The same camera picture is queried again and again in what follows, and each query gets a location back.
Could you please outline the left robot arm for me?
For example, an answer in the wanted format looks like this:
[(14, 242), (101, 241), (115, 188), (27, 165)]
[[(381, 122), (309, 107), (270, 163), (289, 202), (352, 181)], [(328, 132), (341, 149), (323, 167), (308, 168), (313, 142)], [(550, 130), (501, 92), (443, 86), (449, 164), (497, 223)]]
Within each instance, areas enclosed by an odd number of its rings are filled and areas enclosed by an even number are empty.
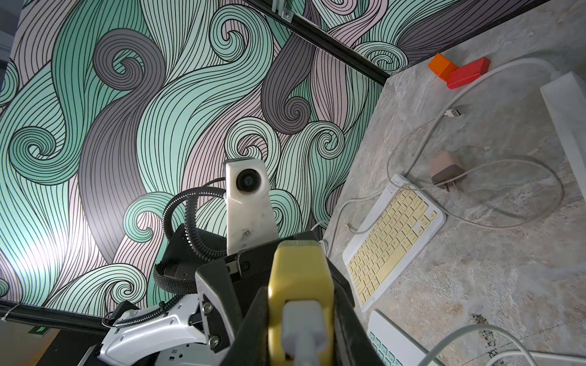
[(357, 365), (373, 351), (348, 280), (307, 233), (280, 238), (265, 185), (210, 182), (173, 197), (170, 239), (154, 277), (172, 299), (114, 311), (99, 360), (133, 365), (153, 354), (217, 365)]

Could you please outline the white power strip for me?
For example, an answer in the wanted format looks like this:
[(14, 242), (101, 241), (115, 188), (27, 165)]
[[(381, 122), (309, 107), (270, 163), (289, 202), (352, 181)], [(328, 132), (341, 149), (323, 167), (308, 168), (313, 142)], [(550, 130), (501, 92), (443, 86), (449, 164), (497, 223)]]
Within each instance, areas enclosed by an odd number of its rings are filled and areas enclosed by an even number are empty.
[(585, 81), (569, 72), (542, 86), (540, 91), (585, 197)]

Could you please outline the pink charger with white cable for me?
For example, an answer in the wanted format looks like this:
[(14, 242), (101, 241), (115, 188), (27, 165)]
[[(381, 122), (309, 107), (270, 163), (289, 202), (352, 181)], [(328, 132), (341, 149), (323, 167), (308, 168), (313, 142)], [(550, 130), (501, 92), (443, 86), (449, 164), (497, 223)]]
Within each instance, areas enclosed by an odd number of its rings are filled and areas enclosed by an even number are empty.
[(453, 152), (441, 152), (430, 163), (430, 176), (433, 184), (438, 185), (462, 175), (465, 169)]

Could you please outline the yellow charger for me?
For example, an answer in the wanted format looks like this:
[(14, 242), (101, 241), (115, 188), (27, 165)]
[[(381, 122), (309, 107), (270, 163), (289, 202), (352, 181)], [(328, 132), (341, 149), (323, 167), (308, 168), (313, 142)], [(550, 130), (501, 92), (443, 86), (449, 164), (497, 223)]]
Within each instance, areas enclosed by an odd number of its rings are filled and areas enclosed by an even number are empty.
[(271, 365), (334, 364), (334, 282), (315, 240), (286, 240), (269, 277)]

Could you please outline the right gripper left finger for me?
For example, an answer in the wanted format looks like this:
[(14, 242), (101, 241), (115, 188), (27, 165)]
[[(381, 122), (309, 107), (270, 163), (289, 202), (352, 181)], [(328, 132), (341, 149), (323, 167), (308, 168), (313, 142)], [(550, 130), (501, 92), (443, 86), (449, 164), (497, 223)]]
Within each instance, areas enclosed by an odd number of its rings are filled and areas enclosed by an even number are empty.
[(262, 286), (220, 365), (270, 365), (268, 323), (268, 288)]

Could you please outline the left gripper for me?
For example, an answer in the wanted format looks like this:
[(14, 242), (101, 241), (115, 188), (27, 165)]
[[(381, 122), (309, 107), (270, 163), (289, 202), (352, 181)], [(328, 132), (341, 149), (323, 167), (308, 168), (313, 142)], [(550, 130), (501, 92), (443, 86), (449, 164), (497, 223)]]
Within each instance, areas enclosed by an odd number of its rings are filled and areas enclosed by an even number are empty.
[[(313, 234), (302, 233), (247, 249), (225, 259), (203, 265), (195, 280), (201, 297), (204, 333), (215, 355), (226, 355), (262, 286), (269, 289), (269, 277), (278, 245), (286, 240), (315, 240)], [(326, 257), (334, 287), (340, 285), (354, 309), (348, 279)]]

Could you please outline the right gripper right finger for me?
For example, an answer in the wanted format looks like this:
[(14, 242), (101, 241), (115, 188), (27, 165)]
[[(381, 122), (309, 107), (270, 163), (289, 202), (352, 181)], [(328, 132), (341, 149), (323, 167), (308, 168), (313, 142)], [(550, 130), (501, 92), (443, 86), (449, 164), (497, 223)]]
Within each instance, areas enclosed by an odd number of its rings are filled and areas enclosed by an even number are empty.
[(383, 365), (340, 285), (334, 287), (334, 338), (335, 365)]

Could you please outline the yellow wireless keyboard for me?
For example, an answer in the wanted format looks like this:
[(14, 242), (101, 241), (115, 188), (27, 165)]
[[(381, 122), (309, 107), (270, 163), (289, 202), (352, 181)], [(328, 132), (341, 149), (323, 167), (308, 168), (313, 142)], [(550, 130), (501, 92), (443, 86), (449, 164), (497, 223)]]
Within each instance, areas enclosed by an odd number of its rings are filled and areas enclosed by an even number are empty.
[(343, 252), (361, 311), (384, 294), (445, 224), (435, 201), (395, 174)]

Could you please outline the green wireless keyboard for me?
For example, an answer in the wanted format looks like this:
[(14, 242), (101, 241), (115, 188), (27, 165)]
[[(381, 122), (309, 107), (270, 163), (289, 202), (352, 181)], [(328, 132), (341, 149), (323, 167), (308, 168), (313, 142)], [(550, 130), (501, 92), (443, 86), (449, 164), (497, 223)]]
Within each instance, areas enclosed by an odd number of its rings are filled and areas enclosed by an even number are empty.
[(427, 351), (379, 310), (371, 312), (366, 334), (384, 365), (418, 365), (427, 355)]

